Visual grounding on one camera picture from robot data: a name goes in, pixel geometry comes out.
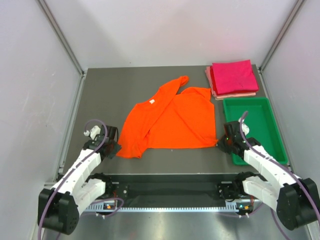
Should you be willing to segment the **left aluminium frame post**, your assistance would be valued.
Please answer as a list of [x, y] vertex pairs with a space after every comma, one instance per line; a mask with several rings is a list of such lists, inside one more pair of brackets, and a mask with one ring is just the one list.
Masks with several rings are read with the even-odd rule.
[[67, 56], [71, 60], [73, 66], [75, 67], [76, 71], [83, 76], [85, 74], [85, 71], [81, 67], [76, 55], [74, 54], [74, 51], [72, 50], [67, 38], [65, 37], [63, 31], [61, 30], [56, 18], [54, 17], [50, 7], [48, 6], [47, 2], [45, 0], [36, 0], [37, 4], [39, 5], [40, 9], [44, 13], [46, 19], [48, 20], [50, 26], [53, 29], [53, 32], [57, 36], [59, 42], [61, 43], [63, 49], [65, 50]]

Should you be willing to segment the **aluminium frame post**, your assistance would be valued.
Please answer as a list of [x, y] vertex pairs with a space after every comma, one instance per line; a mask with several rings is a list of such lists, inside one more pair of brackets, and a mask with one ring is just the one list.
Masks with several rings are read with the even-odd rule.
[[306, 2], [307, 2], [306, 0], [296, 0], [294, 2], [292, 9], [290, 10], [288, 16], [286, 17], [278, 34], [276, 35], [271, 47], [269, 48], [261, 65], [258, 67], [258, 70], [260, 73], [262, 73], [266, 69], [266, 67], [268, 66], [273, 55], [275, 54], [276, 50], [280, 46], [282, 40], [285, 38], [287, 32], [289, 31], [290, 27], [292, 26], [293, 22], [295, 21], [296, 17], [298, 16], [299, 12], [301, 11], [301, 9], [303, 8], [303, 6]]
[[76, 71], [83, 76], [85, 74], [85, 71], [81, 67], [76, 55], [74, 54], [74, 51], [72, 50], [67, 38], [65, 37], [63, 31], [61, 30], [56, 18], [54, 17], [50, 7], [48, 6], [47, 2], [45, 0], [36, 0], [37, 4], [39, 5], [40, 9], [44, 13], [46, 19], [48, 20], [50, 26], [53, 29], [53, 32], [57, 36], [59, 42], [61, 43], [63, 49], [65, 50], [67, 56], [71, 60], [73, 66], [75, 67]]

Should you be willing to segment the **red folded t shirt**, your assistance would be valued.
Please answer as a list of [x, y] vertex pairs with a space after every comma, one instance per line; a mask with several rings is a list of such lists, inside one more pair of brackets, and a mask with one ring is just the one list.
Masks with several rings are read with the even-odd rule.
[[209, 67], [209, 72], [210, 72], [213, 91], [214, 91], [215, 96], [217, 96], [218, 95], [218, 91], [217, 91], [217, 87], [216, 87], [216, 82], [215, 82], [215, 77], [214, 77], [214, 72], [213, 72], [213, 67], [212, 66]]

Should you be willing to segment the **orange t shirt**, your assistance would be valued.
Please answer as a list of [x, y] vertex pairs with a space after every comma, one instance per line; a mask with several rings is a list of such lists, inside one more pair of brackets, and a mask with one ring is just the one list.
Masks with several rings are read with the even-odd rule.
[[188, 76], [173, 79], [133, 107], [120, 133], [118, 157], [141, 158], [147, 149], [200, 149], [217, 144], [211, 89], [179, 91], [188, 82]]

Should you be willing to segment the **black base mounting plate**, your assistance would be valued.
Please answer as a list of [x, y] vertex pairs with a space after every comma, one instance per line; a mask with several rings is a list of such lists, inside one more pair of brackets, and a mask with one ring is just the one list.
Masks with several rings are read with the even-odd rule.
[[106, 174], [102, 198], [118, 197], [124, 207], [221, 207], [225, 201], [248, 200], [232, 182], [237, 174]]

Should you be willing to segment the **right aluminium frame post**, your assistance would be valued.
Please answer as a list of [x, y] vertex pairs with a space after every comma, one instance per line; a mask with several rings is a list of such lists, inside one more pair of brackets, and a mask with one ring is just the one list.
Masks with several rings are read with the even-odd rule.
[[301, 9], [303, 8], [303, 6], [306, 2], [307, 2], [306, 0], [296, 0], [294, 2], [292, 9], [290, 10], [288, 16], [286, 17], [278, 34], [276, 35], [271, 47], [269, 48], [261, 65], [258, 67], [258, 70], [260, 73], [262, 73], [266, 69], [266, 67], [268, 66], [273, 55], [275, 54], [276, 50], [280, 46], [282, 40], [285, 38], [287, 32], [289, 31], [290, 27], [292, 26], [293, 22], [295, 21], [296, 17], [298, 16], [299, 12], [301, 11]]

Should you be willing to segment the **pink folded t shirt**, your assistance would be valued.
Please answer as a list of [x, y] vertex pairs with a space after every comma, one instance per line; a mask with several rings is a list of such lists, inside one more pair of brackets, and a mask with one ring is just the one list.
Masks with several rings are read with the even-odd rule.
[[207, 66], [205, 69], [205, 74], [206, 77], [208, 79], [210, 88], [211, 88], [211, 94], [213, 95], [213, 97], [215, 98], [215, 100], [217, 101], [221, 101], [227, 98], [240, 98], [240, 97], [254, 97], [256, 96], [255, 92], [245, 92], [245, 93], [232, 93], [232, 94], [224, 94], [224, 95], [215, 95], [214, 90], [213, 90], [213, 85], [212, 85], [212, 81], [211, 81], [211, 76], [210, 76], [210, 67]]

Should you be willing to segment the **magenta folded t shirt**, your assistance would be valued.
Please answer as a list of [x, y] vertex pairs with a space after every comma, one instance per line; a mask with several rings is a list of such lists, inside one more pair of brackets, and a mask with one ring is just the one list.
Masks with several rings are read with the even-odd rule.
[[259, 85], [249, 59], [227, 63], [213, 63], [210, 68], [218, 95], [255, 93], [259, 90]]

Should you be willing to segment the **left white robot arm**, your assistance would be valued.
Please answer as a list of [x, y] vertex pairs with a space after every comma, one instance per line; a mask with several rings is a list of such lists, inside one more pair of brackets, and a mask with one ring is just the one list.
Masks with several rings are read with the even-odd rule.
[[124, 205], [124, 200], [115, 195], [111, 178], [103, 173], [92, 173], [104, 159], [112, 159], [121, 149], [118, 128], [96, 125], [84, 135], [89, 140], [77, 160], [57, 183], [44, 188], [38, 196], [40, 230], [45, 228], [70, 235], [89, 207], [101, 206], [114, 213]]

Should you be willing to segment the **green plastic tray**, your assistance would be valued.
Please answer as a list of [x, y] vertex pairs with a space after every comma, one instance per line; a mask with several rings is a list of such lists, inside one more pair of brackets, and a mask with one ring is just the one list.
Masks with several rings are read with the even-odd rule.
[[280, 164], [288, 163], [277, 123], [266, 97], [228, 98], [222, 103], [227, 122], [238, 121], [247, 111], [244, 123], [249, 127], [249, 133], [246, 137], [255, 138]]

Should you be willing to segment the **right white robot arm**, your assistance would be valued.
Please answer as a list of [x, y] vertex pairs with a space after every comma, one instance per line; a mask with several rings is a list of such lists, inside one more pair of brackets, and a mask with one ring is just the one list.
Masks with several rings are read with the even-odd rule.
[[224, 199], [253, 196], [276, 212], [288, 230], [320, 220], [320, 197], [316, 183], [302, 179], [279, 164], [253, 137], [246, 138], [249, 127], [242, 120], [224, 124], [224, 135], [217, 147], [234, 154], [257, 170], [237, 174], [226, 188], [219, 190]]

